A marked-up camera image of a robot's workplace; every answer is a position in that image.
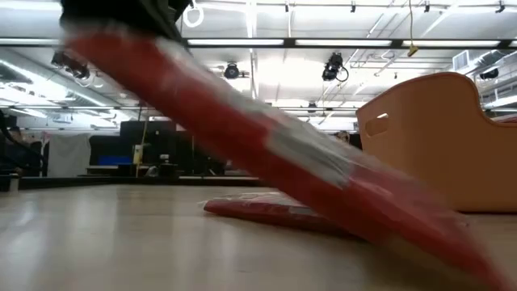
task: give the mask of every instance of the ceiling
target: ceiling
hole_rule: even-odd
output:
[[[187,9],[176,25],[185,38],[410,37],[407,0],[357,0],[355,13],[351,13],[348,0],[289,0],[287,3],[288,12],[286,0],[198,0],[195,9]],[[424,11],[423,3],[412,0],[414,38],[495,40],[517,36],[517,1],[506,0],[502,13],[495,13],[499,9],[498,1],[430,0],[428,12]],[[0,38],[60,38],[63,36],[58,24],[60,13],[59,3],[53,1],[4,0],[0,2]],[[400,49],[254,48],[251,53],[247,48],[193,48],[191,52],[214,71],[229,62],[237,63],[240,70],[253,70],[256,96],[251,90],[251,78],[229,80],[249,98],[256,97],[280,107],[306,107],[309,101],[327,107],[359,107],[399,82],[451,70],[452,57],[462,50],[420,49],[412,57],[406,56],[407,50]],[[332,53],[341,53],[344,60],[348,60],[347,82],[322,81],[324,64]],[[50,64],[53,54],[53,48],[0,48],[0,60],[9,55],[11,61],[23,64],[21,67],[26,70],[33,68],[37,71],[34,73],[44,76],[47,82],[59,81],[72,91],[81,91],[83,94],[70,101],[75,102],[74,106],[95,106],[90,100],[99,96],[105,98],[104,104],[107,99],[109,105],[138,105],[135,96],[95,68],[90,68],[94,77],[77,83],[71,75]],[[512,62],[507,67],[504,76],[511,80],[515,65]],[[127,119],[137,116],[135,112],[124,114]],[[306,112],[301,115],[307,119]],[[325,130],[352,130],[354,117],[353,112],[347,112],[331,118],[311,116],[309,122]]]

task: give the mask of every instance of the ceiling light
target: ceiling light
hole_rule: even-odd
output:
[[[21,105],[15,106],[18,109],[62,109],[61,106],[45,106],[45,105]]]
[[[418,47],[495,47],[501,41],[499,40],[414,40],[413,45]],[[402,46],[411,46],[411,40],[404,40]]]
[[[0,8],[30,11],[62,11],[59,2],[0,1]]]
[[[488,104],[485,104],[485,106],[483,106],[483,108],[484,109],[491,109],[491,108],[496,108],[496,107],[501,107],[501,106],[505,106],[505,105],[508,105],[508,104],[512,104],[512,103],[515,103],[515,102],[517,102],[517,95],[497,99],[494,102],[490,102]]]
[[[110,109],[115,109],[115,108],[113,106],[71,106],[71,107],[68,107],[68,109],[110,110]]]
[[[266,39],[196,39],[188,40],[189,45],[283,45],[284,40],[266,40]]]
[[[61,129],[60,128],[25,128],[23,130],[49,131],[49,130],[61,130]]]
[[[517,108],[495,108],[495,109],[490,109],[492,112],[513,112],[513,113],[516,113],[517,112]]]
[[[391,40],[296,40],[296,45],[340,46],[340,47],[384,47]]]
[[[68,90],[65,87],[49,80],[48,78],[44,78],[44,77],[42,77],[38,74],[34,74],[28,70],[19,68],[18,66],[12,65],[11,63],[8,63],[6,61],[0,60],[0,64],[3,64],[5,66],[9,67],[10,69],[13,69],[16,72],[26,76],[27,78],[30,78],[34,82],[33,86],[35,86],[36,91],[40,91],[43,95],[52,96],[52,98],[54,98],[54,99],[62,99],[68,95]],[[78,95],[81,98],[84,98],[84,99],[92,102],[95,105],[106,106],[106,104],[98,101],[97,99],[91,98],[88,95],[84,95],[77,91],[72,91],[72,92],[75,95]]]
[[[24,110],[11,109],[11,111],[23,113],[23,114],[27,114],[27,115],[39,117],[39,118],[47,118],[47,116],[44,113],[36,111],[36,110],[32,110],[32,109],[24,109]]]
[[[38,38],[0,38],[0,45],[60,45],[61,42],[55,39]]]

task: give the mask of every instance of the fluorescent light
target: fluorescent light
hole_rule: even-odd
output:
[[[513,112],[517,113],[517,108],[499,108],[499,109],[490,109],[492,112]]]
[[[113,106],[70,106],[68,109],[110,110],[115,108]]]
[[[44,113],[38,112],[38,111],[32,110],[32,109],[24,109],[24,110],[11,109],[11,111],[23,113],[23,114],[27,114],[27,115],[39,117],[39,118],[47,118],[47,116]]]
[[[357,108],[328,108],[328,107],[319,107],[319,108],[309,108],[309,107],[301,107],[301,108],[290,108],[290,107],[276,107],[279,110],[284,110],[286,112],[306,112],[306,111],[315,111],[315,112],[355,112]]]
[[[50,130],[61,130],[60,128],[25,128],[23,130],[43,130],[43,131],[50,131]]]
[[[149,118],[150,121],[170,121],[170,118],[167,116],[151,116]]]
[[[14,106],[17,109],[61,109],[61,106],[47,106],[47,105],[20,105]]]
[[[188,40],[189,45],[283,45],[284,40],[266,39],[198,39]]]
[[[512,104],[512,103],[515,103],[515,102],[517,102],[517,95],[513,95],[513,96],[497,99],[494,102],[490,102],[488,104],[485,104],[485,106],[483,108],[484,109],[491,109],[491,108],[496,108],[496,107],[501,107],[501,106],[505,106],[505,105],[508,105],[508,104]]]
[[[16,9],[27,11],[61,11],[59,2],[37,2],[37,1],[0,1],[0,8]]]
[[[296,40],[296,45],[321,45],[321,46],[390,46],[391,40]]]
[[[59,45],[61,42],[54,39],[37,38],[0,38],[2,45]]]
[[[5,65],[9,69],[14,70],[27,78],[30,78],[33,84],[19,84],[19,86],[24,87],[29,91],[34,91],[38,93],[38,95],[45,95],[47,97],[52,96],[53,98],[61,99],[65,98],[68,94],[68,90],[64,86],[56,84],[52,80],[48,80],[48,78],[22,69],[7,61],[0,60],[0,64]]]
[[[413,45],[419,47],[440,46],[440,47],[495,47],[499,40],[414,40]],[[409,47],[411,40],[404,40],[403,46]]]

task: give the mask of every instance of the red fabric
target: red fabric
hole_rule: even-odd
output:
[[[515,116],[515,114],[511,114],[509,116],[499,117],[497,120],[494,121],[501,123],[517,123],[517,116]]]
[[[274,226],[350,236],[341,227],[317,215],[309,207],[275,192],[243,193],[211,199],[206,201],[204,210]]]
[[[247,112],[237,108],[231,96],[225,98],[232,92],[224,81],[215,79],[188,57],[171,59],[157,48],[155,39],[99,33],[69,44],[121,85],[180,123],[206,149],[231,159],[335,225],[379,245],[402,238],[477,276],[493,289],[510,290],[470,234],[460,227],[453,212],[436,203],[433,194],[422,185],[352,149],[346,152],[349,176],[343,177],[345,182],[340,185],[329,182],[321,173],[313,173],[313,168],[276,154],[268,142],[279,129],[286,130],[286,120],[278,117],[274,109],[267,114],[260,112],[258,105],[247,108]],[[172,48],[175,53],[181,52]],[[300,148],[309,142],[300,143]],[[296,145],[293,147],[293,151],[298,150]],[[321,159],[328,159],[328,154],[327,148],[316,146],[311,152]]]

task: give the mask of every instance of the handle cutout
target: handle cutout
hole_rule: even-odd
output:
[[[366,122],[365,129],[366,134],[369,137],[374,137],[377,134],[381,134],[388,131],[389,127],[389,116],[387,113],[379,115],[377,118]]]

